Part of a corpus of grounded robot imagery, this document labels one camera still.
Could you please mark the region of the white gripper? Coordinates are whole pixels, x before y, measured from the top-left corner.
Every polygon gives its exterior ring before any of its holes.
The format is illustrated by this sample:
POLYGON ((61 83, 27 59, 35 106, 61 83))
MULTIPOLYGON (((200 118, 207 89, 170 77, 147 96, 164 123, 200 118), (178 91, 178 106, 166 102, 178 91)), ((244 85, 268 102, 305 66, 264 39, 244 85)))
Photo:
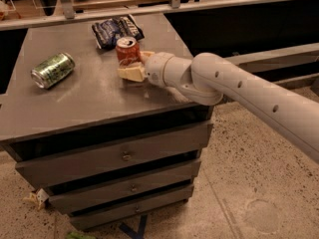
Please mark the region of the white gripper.
POLYGON ((133 81, 143 82, 148 76, 151 84, 163 88, 165 86, 163 72, 166 63, 173 57, 173 54, 166 52, 155 53, 153 51, 140 51, 143 65, 129 66, 118 68, 120 78, 133 81))

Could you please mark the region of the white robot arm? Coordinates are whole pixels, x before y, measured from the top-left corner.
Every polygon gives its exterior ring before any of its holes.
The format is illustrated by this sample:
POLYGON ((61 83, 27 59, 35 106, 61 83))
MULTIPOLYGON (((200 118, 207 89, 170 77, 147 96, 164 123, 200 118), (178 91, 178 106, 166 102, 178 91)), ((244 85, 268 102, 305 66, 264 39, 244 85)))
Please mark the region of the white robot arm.
POLYGON ((240 103, 319 162, 319 104, 254 76, 211 53, 192 59, 174 54, 119 55, 120 67, 139 68, 141 78, 172 87, 193 102, 213 106, 223 96, 240 103))

